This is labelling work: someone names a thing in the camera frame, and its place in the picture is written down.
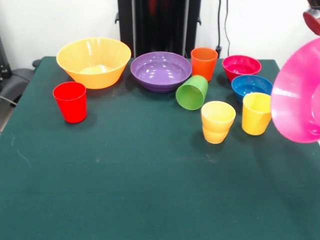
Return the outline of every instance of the bowl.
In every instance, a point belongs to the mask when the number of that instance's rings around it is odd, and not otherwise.
[[[249,56],[233,55],[222,61],[225,74],[231,82],[241,75],[256,75],[261,71],[261,63]]]
[[[242,75],[231,82],[232,90],[239,103],[243,103],[245,95],[250,93],[263,93],[271,95],[272,83],[262,76]]]
[[[58,65],[87,89],[103,89],[115,84],[131,57],[121,41],[92,37],[64,46],[57,54]]]
[[[143,87],[155,93],[167,93],[177,89],[192,72],[187,59],[167,51],[143,54],[133,60],[130,69]]]
[[[271,116],[276,129],[297,143],[320,140],[320,38],[298,49],[273,84]]]

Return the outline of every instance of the cable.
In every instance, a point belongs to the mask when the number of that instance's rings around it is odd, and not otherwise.
[[[219,7],[218,7],[218,47],[220,47],[220,9],[221,9],[221,0],[219,0]]]
[[[17,105],[14,101],[11,101],[10,99],[8,99],[8,98],[6,98],[6,97],[4,97],[4,96],[0,96],[0,99],[3,99],[3,100],[5,100],[5,101],[7,101],[7,102],[9,102],[9,103],[11,103],[11,104],[13,104],[13,105]]]
[[[228,57],[230,55],[230,40],[227,34],[227,18],[228,18],[228,11],[229,11],[229,0],[226,0],[226,14],[225,14],[225,20],[224,20],[224,32],[225,32],[225,36],[226,39],[228,41]]]

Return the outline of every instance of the tipped over green cup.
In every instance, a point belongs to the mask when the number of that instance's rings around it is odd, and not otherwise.
[[[190,77],[175,92],[178,104],[187,110],[197,110],[204,104],[208,81],[200,75]]]

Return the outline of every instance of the orange cup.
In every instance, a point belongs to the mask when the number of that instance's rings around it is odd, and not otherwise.
[[[208,47],[198,47],[191,51],[192,75],[201,75],[210,82],[214,74],[218,53]]]

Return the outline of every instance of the yellow cup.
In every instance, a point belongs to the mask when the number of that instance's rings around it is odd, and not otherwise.
[[[226,102],[210,101],[203,105],[201,120],[205,140],[211,144],[222,143],[235,117],[236,110]]]
[[[271,120],[271,97],[268,94],[253,92],[244,96],[242,129],[250,135],[263,134]]]

